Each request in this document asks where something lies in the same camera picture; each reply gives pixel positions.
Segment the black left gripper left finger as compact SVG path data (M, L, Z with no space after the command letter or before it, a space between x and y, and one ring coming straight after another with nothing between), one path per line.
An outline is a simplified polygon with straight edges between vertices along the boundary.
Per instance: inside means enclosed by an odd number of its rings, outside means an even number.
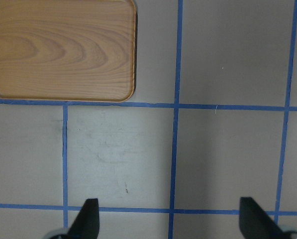
M70 239L97 239L99 235L98 199L87 199L68 230Z

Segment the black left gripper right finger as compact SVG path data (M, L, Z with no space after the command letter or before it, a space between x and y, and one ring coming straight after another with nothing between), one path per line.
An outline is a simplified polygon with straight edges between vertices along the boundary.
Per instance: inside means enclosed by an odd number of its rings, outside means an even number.
M282 239L284 234L251 197L240 198L239 229L245 239Z

